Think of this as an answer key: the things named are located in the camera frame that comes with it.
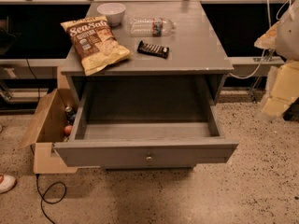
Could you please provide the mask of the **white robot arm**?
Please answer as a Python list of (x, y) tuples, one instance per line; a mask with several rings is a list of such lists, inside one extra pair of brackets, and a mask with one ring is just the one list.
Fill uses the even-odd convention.
[(299, 0), (293, 2), (265, 34), (254, 43), (259, 49), (273, 49), (286, 59), (280, 68), (271, 67), (266, 94), (261, 101), (261, 117), (282, 117), (299, 98)]

